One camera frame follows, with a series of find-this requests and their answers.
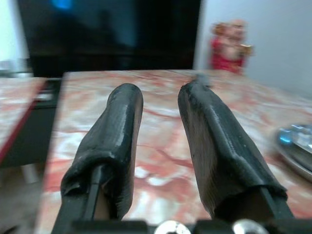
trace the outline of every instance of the figurine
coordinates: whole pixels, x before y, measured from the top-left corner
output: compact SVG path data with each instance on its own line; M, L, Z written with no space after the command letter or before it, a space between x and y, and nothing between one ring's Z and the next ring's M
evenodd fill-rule
M241 19L215 24L215 37L211 41L213 69L242 74L246 57L252 54L252 47L242 44L245 27L246 23Z

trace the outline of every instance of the black tv screen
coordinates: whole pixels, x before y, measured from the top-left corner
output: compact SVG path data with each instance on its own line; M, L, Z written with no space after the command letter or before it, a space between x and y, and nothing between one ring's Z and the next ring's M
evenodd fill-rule
M200 0L18 0L35 76L190 69Z

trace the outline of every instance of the red and white marble surface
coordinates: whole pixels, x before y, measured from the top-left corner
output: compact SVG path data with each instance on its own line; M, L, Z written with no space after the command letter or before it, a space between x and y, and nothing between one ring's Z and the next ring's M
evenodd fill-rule
M158 224L209 218L200 203L177 95L194 71L111 71L69 73L62 85L57 120L47 161L36 233L50 233L60 208L59 187L78 145L106 106L110 92L133 83L143 92L144 110L137 142L135 189L125 219ZM252 80L216 71L212 90L230 107L255 141L270 169L288 189L296 217L312 216L312 184L294 173L274 149L282 126L312 122L312 101Z
M44 83L43 78L0 78L0 163Z

